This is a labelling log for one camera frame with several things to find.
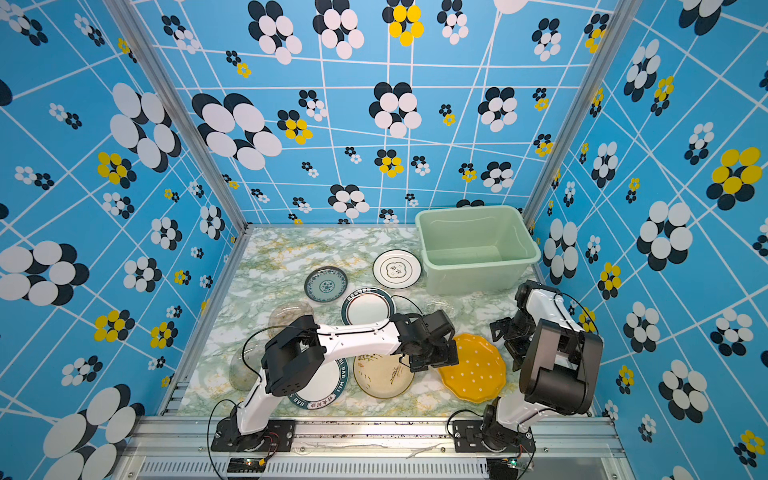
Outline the yellow polka dot plate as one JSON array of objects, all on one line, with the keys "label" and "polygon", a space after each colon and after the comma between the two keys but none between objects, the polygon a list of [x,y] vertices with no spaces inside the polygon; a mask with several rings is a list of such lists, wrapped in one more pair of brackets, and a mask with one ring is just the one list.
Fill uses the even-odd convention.
[{"label": "yellow polka dot plate", "polygon": [[479,335],[464,333],[454,340],[458,364],[438,369],[444,386],[471,403],[494,400],[506,384],[506,363],[499,350]]}]

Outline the green red rim white plate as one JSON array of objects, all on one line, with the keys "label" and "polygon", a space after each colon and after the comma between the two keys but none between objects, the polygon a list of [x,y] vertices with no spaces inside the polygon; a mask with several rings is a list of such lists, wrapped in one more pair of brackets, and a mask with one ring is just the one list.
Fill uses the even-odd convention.
[{"label": "green red rim white plate", "polygon": [[387,320],[396,312],[392,297],[376,287],[352,291],[343,301],[341,319],[345,325],[361,325]]}]

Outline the light green plastic bin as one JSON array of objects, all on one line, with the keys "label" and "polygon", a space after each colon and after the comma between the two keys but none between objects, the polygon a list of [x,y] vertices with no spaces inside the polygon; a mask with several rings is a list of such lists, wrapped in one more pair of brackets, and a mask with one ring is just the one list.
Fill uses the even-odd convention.
[{"label": "light green plastic bin", "polygon": [[511,206],[427,210],[415,224],[432,295],[509,290],[541,259],[522,215]]}]

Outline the green rim HAO SHI plate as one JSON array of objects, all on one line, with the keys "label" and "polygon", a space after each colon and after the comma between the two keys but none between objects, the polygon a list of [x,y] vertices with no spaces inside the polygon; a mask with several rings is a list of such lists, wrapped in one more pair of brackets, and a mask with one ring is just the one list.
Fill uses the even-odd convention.
[{"label": "green rim HAO SHI plate", "polygon": [[344,392],[349,378],[349,367],[345,359],[335,360],[321,366],[314,377],[302,390],[291,394],[288,399],[304,410],[319,410],[338,400]]}]

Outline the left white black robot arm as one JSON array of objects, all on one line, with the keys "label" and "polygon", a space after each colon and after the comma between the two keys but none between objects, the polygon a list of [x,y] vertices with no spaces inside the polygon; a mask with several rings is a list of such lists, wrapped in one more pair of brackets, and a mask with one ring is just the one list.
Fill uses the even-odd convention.
[{"label": "left white black robot arm", "polygon": [[413,373],[459,363],[455,327],[442,310],[395,313],[373,323],[331,326],[304,315],[265,345],[259,376],[233,411],[240,437],[261,436],[281,400],[306,387],[328,363],[361,355],[405,357]]}]

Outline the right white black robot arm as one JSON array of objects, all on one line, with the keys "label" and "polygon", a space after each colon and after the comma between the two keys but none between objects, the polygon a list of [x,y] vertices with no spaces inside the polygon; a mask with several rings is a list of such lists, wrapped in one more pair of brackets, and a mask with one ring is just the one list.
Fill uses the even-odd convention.
[{"label": "right white black robot arm", "polygon": [[482,441],[492,451],[532,452],[534,423],[590,410],[604,343],[572,318],[554,287],[527,281],[515,301],[515,315],[492,322],[490,330],[513,360],[518,389],[485,407]]}]

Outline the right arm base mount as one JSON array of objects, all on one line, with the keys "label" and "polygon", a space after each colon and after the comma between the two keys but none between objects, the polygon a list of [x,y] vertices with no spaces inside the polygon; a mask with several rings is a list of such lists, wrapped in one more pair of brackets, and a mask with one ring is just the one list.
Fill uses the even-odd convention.
[{"label": "right arm base mount", "polygon": [[457,453],[532,454],[536,445],[531,432],[518,432],[498,424],[485,428],[481,420],[454,419],[448,427]]}]

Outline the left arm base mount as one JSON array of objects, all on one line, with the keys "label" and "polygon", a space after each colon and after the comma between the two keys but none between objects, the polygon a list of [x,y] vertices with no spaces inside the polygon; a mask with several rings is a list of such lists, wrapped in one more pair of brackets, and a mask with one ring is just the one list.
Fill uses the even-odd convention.
[{"label": "left arm base mount", "polygon": [[295,420],[269,420],[264,430],[241,434],[233,417],[216,425],[211,441],[213,452],[289,452],[295,435]]}]

